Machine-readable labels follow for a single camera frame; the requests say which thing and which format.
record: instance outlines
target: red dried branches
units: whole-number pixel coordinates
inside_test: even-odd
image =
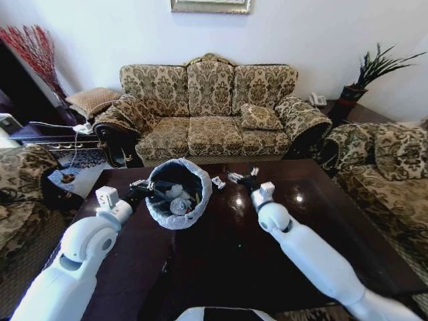
[[[54,41],[48,31],[38,25],[23,26],[23,32],[16,27],[0,27],[0,38],[9,44],[34,72],[51,88],[62,104],[66,94],[61,88],[55,72]]]

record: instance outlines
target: side table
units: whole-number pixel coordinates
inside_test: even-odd
[[[327,106],[320,111],[327,115],[329,111],[334,106],[335,100],[327,100]],[[364,107],[363,105],[357,104],[349,113],[348,117],[342,121],[343,124],[346,123],[362,123],[362,122],[394,122],[394,120],[382,116],[377,112],[374,112],[371,109]]]

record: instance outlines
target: dark wooden table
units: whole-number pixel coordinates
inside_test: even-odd
[[[328,114],[329,111],[334,106],[335,100],[327,100],[327,106],[325,106],[323,109],[320,109],[321,112],[325,115]],[[355,122],[355,123],[362,123],[362,122],[394,122],[394,120],[383,116],[381,114],[378,114],[377,112],[368,109],[367,107],[364,107],[363,105],[357,104],[349,113],[348,117],[346,117],[345,122]]]
[[[310,226],[354,266],[370,289],[399,297],[426,285],[312,160],[255,163],[259,182],[272,181],[274,199]],[[203,165],[211,177],[248,165]],[[76,219],[95,214],[95,190],[125,194],[152,169],[103,171]],[[189,229],[170,231],[138,207],[104,260],[84,320],[174,320],[192,306],[281,312],[335,304],[322,295],[257,223],[244,187],[214,190],[203,216]]]

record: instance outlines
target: armchair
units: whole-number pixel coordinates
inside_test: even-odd
[[[323,167],[354,199],[379,232],[389,241],[415,273],[428,284],[428,178],[396,179],[385,176],[377,163],[375,149],[390,148],[388,140],[377,137],[399,132],[405,137],[413,132],[400,124],[346,124],[335,128],[324,141],[321,152]],[[423,144],[408,145],[407,156],[424,151]],[[395,149],[389,149],[395,159]],[[406,173],[405,167],[415,163],[391,163],[389,170]],[[414,296],[428,315],[428,295]]]
[[[11,316],[83,203],[47,178],[59,167],[39,145],[0,149],[0,319]]]

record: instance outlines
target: carpet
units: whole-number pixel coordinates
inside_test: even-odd
[[[97,178],[104,169],[112,167],[107,163],[105,154],[100,149],[78,150],[73,165],[70,168],[70,163],[74,156],[74,151],[53,151],[52,154],[63,166],[63,174],[73,174],[74,181],[63,183],[62,175],[59,171],[53,172],[49,179],[57,186],[69,192],[80,195],[84,199],[88,196],[91,188],[94,186]]]

